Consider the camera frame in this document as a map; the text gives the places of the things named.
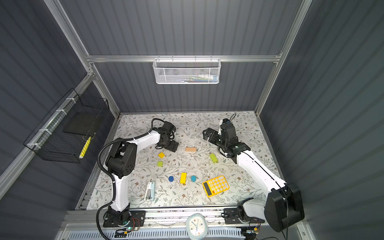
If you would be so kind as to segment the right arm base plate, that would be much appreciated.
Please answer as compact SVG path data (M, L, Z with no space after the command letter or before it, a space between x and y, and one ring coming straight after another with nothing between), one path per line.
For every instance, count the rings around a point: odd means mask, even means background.
M221 217L225 219L227 225L230 224L263 224L265 220L256 217L249 217L245 211L239 207L225 208L221 213Z

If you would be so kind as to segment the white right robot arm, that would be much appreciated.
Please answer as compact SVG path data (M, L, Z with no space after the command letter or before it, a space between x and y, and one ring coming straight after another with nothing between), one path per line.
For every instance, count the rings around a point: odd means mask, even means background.
M294 183L287 184L271 172L248 145L240 142L231 120L223 119L218 131L212 128L204 130L203 139L217 146L221 155L243 168L266 195L264 203L253 198L238 203L241 221L257 218L266 221L275 232L281 232L304 219L299 187Z

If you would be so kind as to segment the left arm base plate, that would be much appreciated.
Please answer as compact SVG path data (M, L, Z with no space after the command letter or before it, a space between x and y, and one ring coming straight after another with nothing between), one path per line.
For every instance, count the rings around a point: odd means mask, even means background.
M108 210L103 216L104 228L128 228L142 227L144 225L145 211L125 211L117 212Z

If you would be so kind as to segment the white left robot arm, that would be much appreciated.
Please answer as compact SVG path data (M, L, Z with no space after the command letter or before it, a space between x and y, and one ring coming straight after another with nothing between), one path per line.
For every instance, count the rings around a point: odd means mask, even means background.
M135 169L137 153L152 146L176 152L179 145L174 140L176 130L172 123L155 118L148 132L130 139L118 138L105 146L104 150L111 147L106 167L99 166L112 180L111 208L114 211L123 212L129 208L128 175Z

